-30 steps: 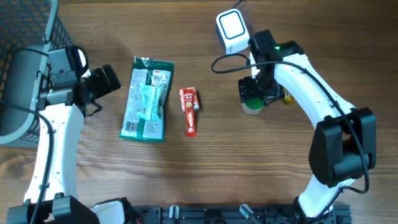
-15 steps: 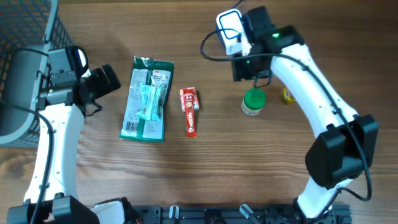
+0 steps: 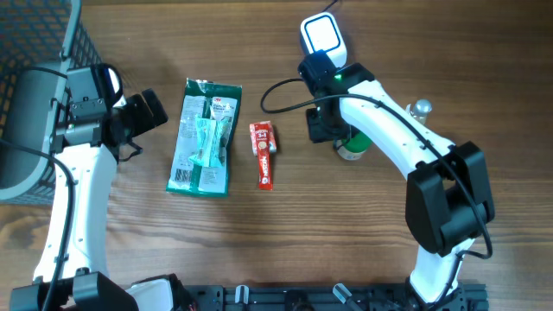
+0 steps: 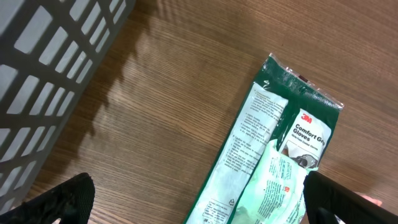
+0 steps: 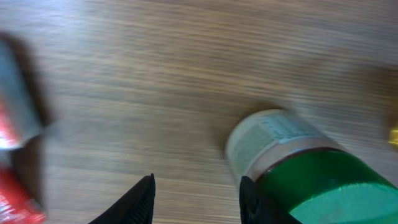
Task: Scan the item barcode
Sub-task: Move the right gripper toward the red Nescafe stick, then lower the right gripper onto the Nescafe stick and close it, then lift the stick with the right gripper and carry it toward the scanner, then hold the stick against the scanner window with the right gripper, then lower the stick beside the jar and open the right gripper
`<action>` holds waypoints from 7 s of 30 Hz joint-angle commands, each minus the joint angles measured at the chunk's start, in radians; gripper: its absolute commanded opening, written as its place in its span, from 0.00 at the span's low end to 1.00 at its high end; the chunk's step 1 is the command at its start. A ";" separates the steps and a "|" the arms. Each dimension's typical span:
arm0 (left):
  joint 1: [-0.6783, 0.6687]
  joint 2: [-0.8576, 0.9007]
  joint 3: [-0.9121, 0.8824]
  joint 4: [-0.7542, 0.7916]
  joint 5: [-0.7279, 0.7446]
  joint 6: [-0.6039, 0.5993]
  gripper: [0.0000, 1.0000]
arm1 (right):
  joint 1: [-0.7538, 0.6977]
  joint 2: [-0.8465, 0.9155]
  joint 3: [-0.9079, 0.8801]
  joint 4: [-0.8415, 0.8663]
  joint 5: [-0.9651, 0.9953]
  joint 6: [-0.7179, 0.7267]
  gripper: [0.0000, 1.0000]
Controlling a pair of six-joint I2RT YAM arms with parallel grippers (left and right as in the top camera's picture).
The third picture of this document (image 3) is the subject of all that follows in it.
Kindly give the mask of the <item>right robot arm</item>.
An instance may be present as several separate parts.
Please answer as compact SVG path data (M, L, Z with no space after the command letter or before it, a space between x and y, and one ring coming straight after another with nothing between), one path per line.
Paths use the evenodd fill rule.
M306 103L312 142L350 143L365 135L405 178L405 221L419 244L410 295L419 308L444 307L458 292L463 259L493 254L486 226L495 208L484 153L416 121L359 63L338 68L317 51L298 73L313 95Z

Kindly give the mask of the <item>yellow dish soap bottle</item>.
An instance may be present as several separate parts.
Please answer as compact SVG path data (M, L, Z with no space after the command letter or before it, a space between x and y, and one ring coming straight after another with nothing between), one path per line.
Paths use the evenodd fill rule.
M427 99L421 98L418 99L414 104L408 104L405 110L417 122L425 125L427 122L427 118L432 111L432 108L432 104Z

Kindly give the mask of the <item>red Nescafe coffee stick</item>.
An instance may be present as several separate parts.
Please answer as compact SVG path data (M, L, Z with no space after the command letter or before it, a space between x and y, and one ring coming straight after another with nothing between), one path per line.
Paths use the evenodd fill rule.
M262 190L273 189L273 178L270 168L269 126L267 124L255 125L257 161L259 168L259 188Z

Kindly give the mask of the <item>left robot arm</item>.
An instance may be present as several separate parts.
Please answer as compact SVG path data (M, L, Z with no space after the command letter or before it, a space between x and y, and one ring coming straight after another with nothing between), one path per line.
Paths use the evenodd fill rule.
M16 104L1 137L3 200L51 194L48 235L30 285L13 289L13 310L188 310L193 298L175 275L123 289L108 276L105 241L120 149L165 124L151 90L125 97L105 63L65 72L14 72Z

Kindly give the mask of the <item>green lid white jar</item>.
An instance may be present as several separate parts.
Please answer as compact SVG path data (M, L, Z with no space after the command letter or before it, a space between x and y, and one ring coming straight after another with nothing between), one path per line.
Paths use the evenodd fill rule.
M372 146L372 140L362 132L353 135L351 138L338 140L335 150L340 157L348 161L357 161Z

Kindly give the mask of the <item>green white plastic package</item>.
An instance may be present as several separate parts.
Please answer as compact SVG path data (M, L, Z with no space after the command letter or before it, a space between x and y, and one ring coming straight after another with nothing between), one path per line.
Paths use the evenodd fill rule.
M168 192L228 195L229 154L241 98L241 86L187 80Z

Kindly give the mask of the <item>red white tissue pack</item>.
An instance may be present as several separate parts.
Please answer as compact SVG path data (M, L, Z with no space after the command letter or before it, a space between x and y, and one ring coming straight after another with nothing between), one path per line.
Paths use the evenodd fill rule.
M271 152L271 154L276 153L277 152L277 142L276 142L275 131L274 131L274 128L271 124L271 121L261 121L261 122L257 122L257 124L267 124L269 126L270 152ZM254 156L257 156L255 125L256 125L256 123L250 124L249 125L249 130L250 130L250 134L251 134L252 152L253 152Z

